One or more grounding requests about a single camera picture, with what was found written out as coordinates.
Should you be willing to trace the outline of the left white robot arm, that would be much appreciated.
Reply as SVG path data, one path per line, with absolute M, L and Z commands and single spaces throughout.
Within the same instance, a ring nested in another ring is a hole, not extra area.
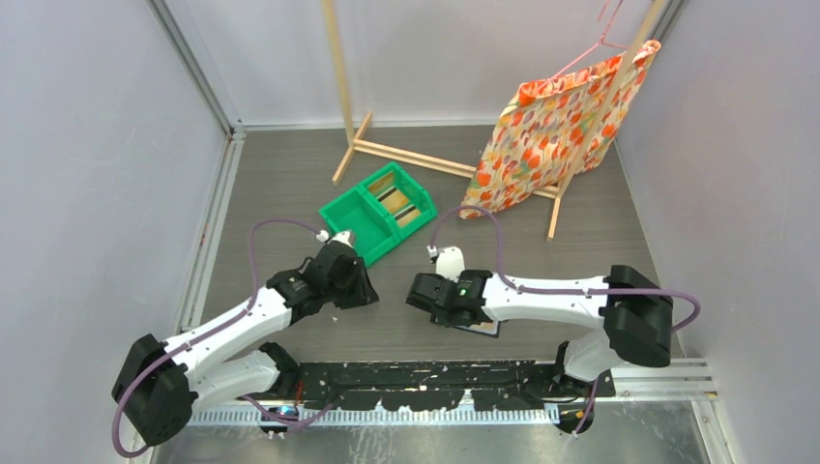
M 136 340 L 112 389 L 115 419 L 128 419 L 148 447 L 179 433 L 191 417 L 236 397 L 265 392 L 288 398 L 298 365 L 275 343 L 242 349 L 316 314 L 371 305 L 378 295 L 349 230 L 336 233 L 299 268 L 276 273 L 251 297 L 187 333 Z

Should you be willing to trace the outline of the green plastic two-compartment bin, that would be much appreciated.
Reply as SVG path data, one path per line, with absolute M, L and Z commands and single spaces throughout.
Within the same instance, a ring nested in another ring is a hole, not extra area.
M 408 227 L 399 228 L 392 214 L 367 190 L 370 184 L 387 174 L 395 175 L 395 184 L 408 203 L 421 211 Z M 333 233 L 354 232 L 354 249 L 369 267 L 437 218 L 438 211 L 429 192 L 392 161 L 321 207 L 319 215 Z

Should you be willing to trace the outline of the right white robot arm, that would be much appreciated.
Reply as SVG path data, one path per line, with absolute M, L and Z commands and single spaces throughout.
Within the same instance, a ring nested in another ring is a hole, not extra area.
M 589 329 L 561 345 L 552 384 L 577 396 L 611 367 L 631 363 L 667 367 L 671 363 L 670 298 L 629 266 L 609 275 L 555 280 L 506 277 L 486 270 L 459 275 L 419 273 L 406 302 L 430 315 L 432 323 L 498 336 L 502 323 L 536 320 Z

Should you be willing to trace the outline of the black leather card holder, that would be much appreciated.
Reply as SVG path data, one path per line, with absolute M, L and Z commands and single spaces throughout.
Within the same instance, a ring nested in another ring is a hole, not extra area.
M 499 321 L 478 322 L 470 325 L 457 325 L 456 328 L 473 334 L 497 338 L 500 335 L 501 323 Z

